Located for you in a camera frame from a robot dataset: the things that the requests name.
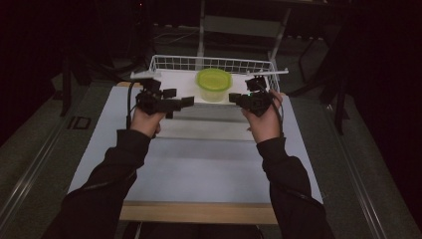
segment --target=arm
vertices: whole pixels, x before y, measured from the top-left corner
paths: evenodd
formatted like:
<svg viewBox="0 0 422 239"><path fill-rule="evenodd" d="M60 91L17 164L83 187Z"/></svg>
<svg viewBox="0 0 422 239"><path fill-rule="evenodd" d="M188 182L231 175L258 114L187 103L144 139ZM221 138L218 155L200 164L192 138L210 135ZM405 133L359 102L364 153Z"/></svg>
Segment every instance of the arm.
<svg viewBox="0 0 422 239"><path fill-rule="evenodd" d="M282 97L272 91L278 108ZM323 208L301 195L310 197L311 185L301 161L288 156L286 139L280 136L276 111L270 107L260 118L242 110L263 158L263 168L270 181L270 197L283 238L333 238Z"/></svg>
<svg viewBox="0 0 422 239"><path fill-rule="evenodd" d="M43 238L114 237L124 198L164 116L135 111L130 129L117 131L116 147L108 149L104 161L81 188L65 197Z"/></svg>

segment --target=yellow-green container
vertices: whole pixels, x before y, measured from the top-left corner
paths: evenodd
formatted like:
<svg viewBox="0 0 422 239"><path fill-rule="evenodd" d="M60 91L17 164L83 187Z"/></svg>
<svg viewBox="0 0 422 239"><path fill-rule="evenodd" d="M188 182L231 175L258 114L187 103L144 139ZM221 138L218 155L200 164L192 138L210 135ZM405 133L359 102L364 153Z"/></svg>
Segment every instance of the yellow-green container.
<svg viewBox="0 0 422 239"><path fill-rule="evenodd" d="M232 75L220 69L204 69L196 74L196 84L204 101L221 102L232 87Z"/></svg>

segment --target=hand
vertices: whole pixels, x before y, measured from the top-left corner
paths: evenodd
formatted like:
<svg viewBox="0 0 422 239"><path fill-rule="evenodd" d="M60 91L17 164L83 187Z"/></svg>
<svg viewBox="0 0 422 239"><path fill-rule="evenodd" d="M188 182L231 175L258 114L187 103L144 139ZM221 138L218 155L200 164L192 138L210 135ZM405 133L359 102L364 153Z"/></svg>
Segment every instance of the hand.
<svg viewBox="0 0 422 239"><path fill-rule="evenodd" d="M161 131L159 122L164 117L165 113L155 113L150 116L139 108L136 108L133 114L130 129L140 131L148 137L153 137L156 133Z"/></svg>
<svg viewBox="0 0 422 239"><path fill-rule="evenodd" d="M283 101L282 95L274 90L270 90L270 94L275 97L273 101L278 109ZM280 123L276 115L278 112L274 110L273 106L269 106L267 111L260 117L255 116L245 109L242 109L242 114L251 126L249 130L252 132L256 143L274 137L280 137Z"/></svg>

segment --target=metal rail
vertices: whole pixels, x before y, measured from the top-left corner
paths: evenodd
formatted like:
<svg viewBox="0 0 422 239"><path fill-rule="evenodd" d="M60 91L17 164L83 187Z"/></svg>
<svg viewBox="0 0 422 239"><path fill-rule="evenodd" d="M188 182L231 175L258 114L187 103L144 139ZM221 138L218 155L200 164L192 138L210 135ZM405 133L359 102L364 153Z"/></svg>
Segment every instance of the metal rail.
<svg viewBox="0 0 422 239"><path fill-rule="evenodd" d="M344 158L347 162L347 172L350 176L350 181L353 186L354 192L356 193L356 197L359 201L360 207L362 208L362 212L366 218L369 230L371 231L373 238L385 239L387 238L387 236L385 234L384 228L382 227L381 222L378 218L373 202L370 199L368 192L366 191L362 178L360 177L359 171L356 167L356 164L354 163L353 156L348 150L344 138L338 134L335 125L332 123L332 108L330 106L328 106L328 108L324 105L321 106L323 107L322 110L324 112L324 115L326 116L326 119L329 121L329 126L334 132L335 138L341 145L342 153L344 154Z"/></svg>
<svg viewBox="0 0 422 239"><path fill-rule="evenodd" d="M38 175L48 161L48 158L56 145L57 139L59 138L62 130L66 128L67 124L71 120L72 115L76 111L76 108L82 101L86 92L87 88L82 87L74 90L74 102L69 108L68 113L57 122L53 130L48 135L46 141L32 160L31 165L18 180L8 200L3 205L0 211L0 238L5 236L9 224L14 219Z"/></svg>

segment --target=black jacket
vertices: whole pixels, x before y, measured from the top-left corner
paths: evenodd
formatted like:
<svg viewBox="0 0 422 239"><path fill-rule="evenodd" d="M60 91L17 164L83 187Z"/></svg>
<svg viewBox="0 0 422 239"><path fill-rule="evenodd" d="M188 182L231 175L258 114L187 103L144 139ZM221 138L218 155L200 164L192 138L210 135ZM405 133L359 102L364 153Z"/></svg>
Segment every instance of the black jacket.
<svg viewBox="0 0 422 239"><path fill-rule="evenodd" d="M149 143L150 138L138 131L118 130L116 147L108 149L86 184L65 197L43 238L113 238L124 198L136 180L136 170L143 166ZM283 238L333 238L323 210L295 196L295 192L310 195L311 186L301 162L286 155L284 144L284 138L257 144Z"/></svg>

